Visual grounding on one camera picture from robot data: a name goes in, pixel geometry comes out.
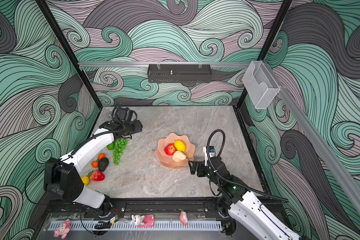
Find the pale fake pear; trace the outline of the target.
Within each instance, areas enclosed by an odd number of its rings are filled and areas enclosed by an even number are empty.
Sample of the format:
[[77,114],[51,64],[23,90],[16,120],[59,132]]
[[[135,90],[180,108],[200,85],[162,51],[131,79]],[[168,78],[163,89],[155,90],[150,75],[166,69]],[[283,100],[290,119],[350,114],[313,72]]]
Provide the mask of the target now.
[[187,157],[183,152],[176,151],[176,152],[172,155],[172,159],[173,159],[175,162],[182,162],[182,161],[188,160],[188,157]]

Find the yellow fake lemon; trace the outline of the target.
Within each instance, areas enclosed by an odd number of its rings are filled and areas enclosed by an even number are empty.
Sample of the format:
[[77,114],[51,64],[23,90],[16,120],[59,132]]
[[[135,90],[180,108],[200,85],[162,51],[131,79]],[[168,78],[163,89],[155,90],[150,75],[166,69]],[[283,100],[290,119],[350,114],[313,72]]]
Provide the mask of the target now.
[[177,151],[180,151],[180,152],[185,152],[187,149],[186,144],[181,140],[175,140],[174,146],[177,149]]

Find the pink wavy fruit bowl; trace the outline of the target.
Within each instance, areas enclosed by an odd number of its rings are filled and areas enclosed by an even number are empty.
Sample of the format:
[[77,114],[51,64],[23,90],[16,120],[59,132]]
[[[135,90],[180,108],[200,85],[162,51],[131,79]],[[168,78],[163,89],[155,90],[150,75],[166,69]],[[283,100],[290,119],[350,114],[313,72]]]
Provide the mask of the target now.
[[[181,141],[185,150],[180,151],[175,141]],[[188,165],[189,161],[194,160],[196,146],[192,144],[186,135],[178,136],[170,133],[166,138],[159,139],[155,156],[163,167],[171,169],[182,169]]]

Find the red fake apple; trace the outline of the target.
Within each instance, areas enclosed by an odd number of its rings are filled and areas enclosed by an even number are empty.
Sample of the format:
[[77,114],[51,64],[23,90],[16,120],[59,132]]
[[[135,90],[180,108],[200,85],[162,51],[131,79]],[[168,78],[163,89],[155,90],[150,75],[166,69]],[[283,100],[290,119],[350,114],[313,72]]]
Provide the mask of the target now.
[[164,148],[164,152],[166,155],[168,156],[172,156],[175,152],[176,152],[176,147],[174,144],[168,144],[165,148]]

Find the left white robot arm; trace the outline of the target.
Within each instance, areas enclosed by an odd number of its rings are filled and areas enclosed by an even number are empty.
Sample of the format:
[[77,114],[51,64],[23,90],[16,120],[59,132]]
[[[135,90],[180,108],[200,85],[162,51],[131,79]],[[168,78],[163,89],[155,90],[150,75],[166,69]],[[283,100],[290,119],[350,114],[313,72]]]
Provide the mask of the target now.
[[74,150],[59,159],[50,158],[45,165],[44,190],[65,202],[73,202],[100,209],[105,206],[106,195],[92,190],[82,182],[84,167],[107,145],[117,139],[131,138],[143,130],[135,111],[115,107],[111,120],[99,126],[95,133]]

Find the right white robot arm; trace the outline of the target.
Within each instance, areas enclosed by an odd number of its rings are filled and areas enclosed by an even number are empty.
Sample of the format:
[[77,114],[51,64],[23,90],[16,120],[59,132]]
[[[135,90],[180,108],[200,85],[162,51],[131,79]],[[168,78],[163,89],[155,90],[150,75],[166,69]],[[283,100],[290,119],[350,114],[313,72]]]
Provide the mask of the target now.
[[299,236],[280,221],[255,195],[255,189],[230,174],[222,158],[189,161],[192,175],[206,177],[218,187],[218,211],[223,217],[234,219],[259,240],[308,240]]

